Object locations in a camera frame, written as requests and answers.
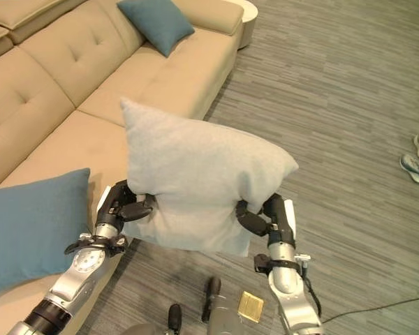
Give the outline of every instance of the sofa seat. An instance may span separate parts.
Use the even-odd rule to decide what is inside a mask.
[[[80,168],[91,170],[89,201],[90,208],[95,209],[104,188],[126,178],[125,129],[83,112],[74,111],[0,184],[0,188],[51,178]],[[96,212],[91,211],[90,227],[95,219]],[[119,259],[119,256],[111,259],[111,271],[107,271],[100,279],[98,287],[82,307],[80,315],[73,318],[62,334],[75,334],[79,330],[99,293],[112,276]],[[12,327],[25,319],[59,276],[40,278],[0,292],[0,335],[9,332],[9,325]]]
[[[76,110],[1,182],[0,188],[90,168],[89,201],[90,208],[95,209],[107,185],[127,178],[127,157],[123,127]],[[93,227],[96,211],[90,212],[89,227]]]
[[[233,68],[239,41],[194,29],[196,32],[181,40],[168,58],[145,43],[78,110],[123,126],[119,101],[125,96],[183,117],[202,119]]]

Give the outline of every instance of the tufted sofa back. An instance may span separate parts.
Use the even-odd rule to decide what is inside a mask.
[[[0,4],[0,183],[144,43],[116,2]]]

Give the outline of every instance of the beige sofa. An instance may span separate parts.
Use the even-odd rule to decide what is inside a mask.
[[[0,188],[90,168],[89,224],[106,185],[126,178],[126,96],[201,119],[233,68],[242,8],[173,0],[196,32],[168,58],[116,0],[0,0]],[[119,261],[62,334],[75,334]],[[23,320],[58,275],[0,292],[0,335]]]

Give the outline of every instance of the sofa armrest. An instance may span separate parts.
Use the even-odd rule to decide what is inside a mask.
[[[233,35],[242,22],[244,9],[223,0],[172,0],[195,26]]]

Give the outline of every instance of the black cable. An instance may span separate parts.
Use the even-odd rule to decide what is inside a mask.
[[[342,313],[342,314],[333,316],[333,317],[331,317],[331,318],[329,318],[327,320],[324,320],[322,323],[323,324],[326,324],[326,323],[328,323],[328,322],[330,322],[330,321],[332,321],[334,319],[340,318],[341,316],[345,316],[345,315],[348,315],[348,314],[363,313],[363,312],[370,312],[370,311],[377,311],[379,309],[384,309],[384,308],[388,308],[388,307],[392,307],[392,306],[396,306],[396,305],[400,305],[400,304],[405,304],[407,302],[416,302],[418,300],[419,300],[419,298],[414,298],[414,299],[408,299],[408,300],[403,300],[403,301],[395,302],[394,304],[389,304],[389,305],[385,305],[385,306],[380,306],[380,307],[375,307],[375,308],[368,308],[368,309],[362,309],[362,310],[359,310],[359,311],[346,312],[346,313]]]
[[[316,296],[315,291],[312,288],[312,283],[310,282],[310,280],[306,276],[304,276],[303,280],[304,280],[304,283],[307,286],[307,290],[309,291],[310,295],[312,296],[312,299],[315,302],[316,309],[318,309],[318,317],[320,318],[321,317],[321,303],[320,303],[320,300]]]

